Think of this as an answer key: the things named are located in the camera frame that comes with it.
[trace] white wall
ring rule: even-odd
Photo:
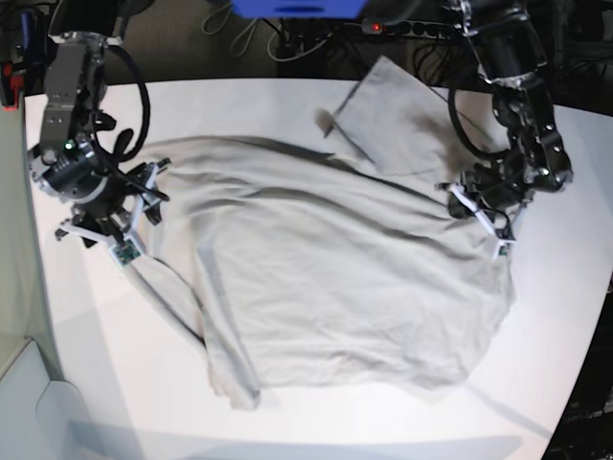
[[[23,112],[0,109],[0,368],[24,337],[61,378],[46,309],[40,256],[26,175]]]

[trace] wire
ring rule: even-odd
[[[221,16],[221,22],[215,29],[209,30],[208,26],[210,25],[211,21],[213,21],[218,16]],[[232,16],[232,2],[229,2],[207,14],[207,16],[202,20],[202,23],[200,24],[200,30],[204,35],[216,35],[221,32],[221,30],[226,26],[226,24],[230,20],[230,16]],[[281,31],[279,31],[270,21],[265,21],[270,27],[275,29],[276,33],[279,34],[279,36],[282,36]],[[247,25],[247,27],[245,27],[237,35],[237,37],[232,40],[232,43],[230,43],[230,54],[232,56],[234,56],[235,58],[241,58],[245,55],[245,53],[247,53],[249,45],[253,41],[253,36],[256,33],[256,29],[260,25],[260,22],[260,19],[253,19],[249,23],[249,25]],[[243,39],[244,44],[241,48],[237,48]]]
[[[139,190],[140,192],[144,194],[153,195],[161,199],[162,201],[170,201],[170,198],[168,195],[158,190],[149,189],[143,184],[138,183],[137,181],[132,179],[130,176],[122,172],[117,167],[117,164],[124,163],[125,161],[133,159],[140,152],[141,148],[145,144],[145,141],[148,136],[149,123],[150,123],[150,118],[151,118],[151,102],[149,99],[145,81],[143,80],[143,77],[140,71],[138,70],[138,67],[136,63],[134,62],[134,60],[132,59],[132,57],[127,53],[126,50],[118,46],[111,46],[109,48],[109,51],[125,63],[129,71],[132,73],[134,79],[136,80],[136,84],[138,85],[139,93],[141,95],[141,103],[143,104],[143,120],[142,120],[142,126],[141,126],[141,132],[139,134],[139,138],[136,141],[134,149],[131,150],[129,153],[125,153],[121,155],[120,158],[114,158],[115,155],[111,155],[106,149],[102,147],[100,140],[98,139],[98,128],[97,128],[97,123],[96,123],[98,121],[98,115],[100,113],[99,111],[100,88],[102,86],[102,73],[99,73],[96,76],[96,80],[97,80],[97,82],[95,83],[96,90],[94,91],[94,96],[93,96],[94,110],[92,111],[92,115],[91,115],[92,116],[92,124],[91,124],[92,125],[92,135],[94,137],[94,149],[96,153],[98,154],[98,157],[105,164],[105,166],[109,170],[114,172],[117,175],[117,177],[122,179],[123,182],[131,185],[136,190]]]
[[[504,159],[511,153],[511,150],[506,149],[502,151],[498,151],[495,153],[488,153],[477,148],[468,138],[466,132],[464,131],[464,127],[462,126],[462,122],[460,122],[460,117],[458,116],[458,107],[456,105],[456,93],[457,90],[455,88],[449,89],[449,96],[447,97],[447,107],[449,109],[449,117],[451,118],[451,124],[453,125],[456,134],[460,138],[460,142],[462,145],[470,151],[474,156],[479,158],[482,161],[497,161]]]
[[[277,26],[275,26],[272,22],[270,22],[268,19],[264,19],[264,18],[261,20],[261,22],[263,22],[268,27],[273,29],[277,33],[277,35],[279,35],[279,39],[285,40],[285,37],[284,37],[283,33],[281,32],[281,30]]]
[[[136,62],[134,62],[134,59],[132,59],[132,56],[129,55],[126,50],[119,46],[111,46],[108,51],[113,53],[117,58],[124,62],[125,66],[132,74],[132,77],[136,80],[136,84],[138,85],[138,92],[141,96],[141,104],[143,105],[141,132],[139,133],[138,139],[136,140],[134,149],[132,149],[128,153],[124,153],[121,156],[119,162],[124,163],[126,161],[134,159],[145,145],[145,141],[149,133],[149,126],[151,123],[151,100],[149,98],[145,79],[143,79],[143,75],[138,69]]]
[[[276,57],[275,56],[275,54],[270,49],[270,46],[272,45],[272,42],[275,39],[275,36],[276,36],[276,34],[272,34],[270,36],[270,38],[268,39],[268,43],[266,45],[266,52],[268,53],[268,56],[272,60],[274,60],[275,62],[294,62],[294,61],[296,61],[298,59],[306,58],[307,56],[310,56],[313,53],[315,53],[316,51],[318,51],[321,48],[323,48],[329,42],[329,40],[331,39],[332,33],[328,34],[322,41],[317,43],[312,48],[309,48],[308,50],[306,50],[306,51],[304,51],[302,53],[299,53],[296,56],[292,56],[292,57]]]
[[[223,17],[221,19],[221,22],[219,23],[219,26],[216,29],[209,31],[207,29],[207,25],[209,25],[209,23],[213,19],[215,19],[217,16],[221,14],[223,14]],[[200,30],[202,31],[204,35],[218,34],[228,23],[228,20],[230,20],[231,15],[232,15],[232,2],[229,2],[221,6],[221,8],[218,8],[217,10],[212,11],[210,14],[207,14],[205,18],[202,20],[202,24],[200,25]]]

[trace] t-shirt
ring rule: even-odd
[[[513,301],[509,259],[493,262],[485,229],[452,218],[436,188],[472,161],[444,101],[383,59],[330,117],[330,152],[148,148],[172,160],[149,255],[193,289],[211,382],[233,407],[257,407],[264,387],[457,384]]]

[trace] cloth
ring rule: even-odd
[[[451,218],[435,188],[466,158],[442,100],[383,59],[331,124],[334,153],[253,138],[148,149],[173,162],[148,250],[195,292],[233,407],[257,407],[263,387],[457,384],[512,303],[510,261],[493,263],[483,227]]]

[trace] black cable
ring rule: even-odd
[[[451,118],[451,124],[453,125],[456,134],[460,138],[460,142],[462,145],[466,147],[470,153],[483,161],[497,161],[504,159],[507,155],[511,153],[511,150],[506,149],[502,151],[498,151],[495,153],[488,153],[483,151],[477,146],[475,146],[464,131],[464,127],[462,126],[462,122],[460,122],[460,117],[458,115],[458,107],[456,106],[456,93],[457,89],[451,88],[449,89],[449,96],[447,98],[447,107],[449,108],[449,117]]]
[[[275,26],[272,22],[270,22],[268,19],[264,19],[264,18],[261,20],[261,22],[263,22],[268,27],[270,27],[273,31],[275,31],[277,33],[277,35],[279,36],[279,40],[285,41],[285,37],[282,34],[281,30],[277,26]]]
[[[143,103],[143,125],[141,126],[141,132],[140,132],[138,140],[136,141],[136,145],[134,146],[134,149],[127,154],[121,155],[120,158],[115,158],[114,157],[115,155],[112,155],[111,153],[109,153],[101,145],[100,140],[98,139],[98,128],[97,128],[97,123],[96,123],[98,121],[99,105],[100,105],[100,88],[102,86],[102,73],[99,72],[99,74],[96,76],[96,82],[94,83],[94,86],[96,89],[93,95],[94,110],[92,111],[92,134],[94,137],[94,149],[96,150],[98,157],[103,161],[105,166],[109,170],[111,170],[113,173],[115,173],[120,179],[122,179],[123,182],[131,185],[136,190],[139,190],[140,192],[144,194],[150,194],[150,195],[156,196],[162,201],[170,201],[170,198],[168,195],[158,190],[149,189],[143,184],[139,184],[137,181],[129,177],[127,174],[122,172],[117,167],[119,163],[123,163],[125,161],[133,159],[143,147],[143,144],[145,143],[145,140],[147,139],[147,135],[148,135],[149,121],[151,117],[151,102],[149,99],[145,81],[141,77],[141,73],[136,67],[136,63],[134,62],[134,60],[130,57],[130,55],[125,50],[119,47],[113,46],[113,47],[110,47],[109,49],[113,52],[113,54],[120,57],[120,59],[125,62],[127,67],[132,72],[132,75],[134,75],[135,80],[137,81],[137,84],[139,87],[139,93],[141,95],[141,102]]]
[[[134,187],[136,190],[139,190],[143,194],[153,195],[153,196],[161,199],[162,201],[170,201],[170,197],[168,195],[166,195],[165,193],[160,192],[159,190],[149,189],[146,186],[144,186],[143,184],[140,184],[137,181],[135,181],[134,179],[132,179],[125,172],[121,171],[115,165],[115,163],[113,163],[111,161],[110,155],[108,155],[105,151],[99,151],[98,157],[104,162],[104,164],[106,165],[106,167],[109,170],[114,172],[126,184],[131,185],[132,187]]]
[[[134,159],[136,155],[141,151],[145,141],[147,140],[147,136],[149,133],[149,125],[151,123],[151,100],[149,99],[149,93],[147,91],[147,86],[145,85],[145,80],[132,59],[132,56],[127,53],[126,50],[119,46],[111,46],[108,49],[111,53],[113,53],[117,58],[122,60],[125,66],[128,68],[132,77],[136,80],[136,84],[138,85],[138,91],[141,96],[141,103],[143,105],[143,122],[141,125],[141,132],[139,133],[138,139],[136,140],[136,144],[134,145],[134,149],[129,151],[128,153],[124,153],[119,159],[119,163],[124,163],[126,161]]]

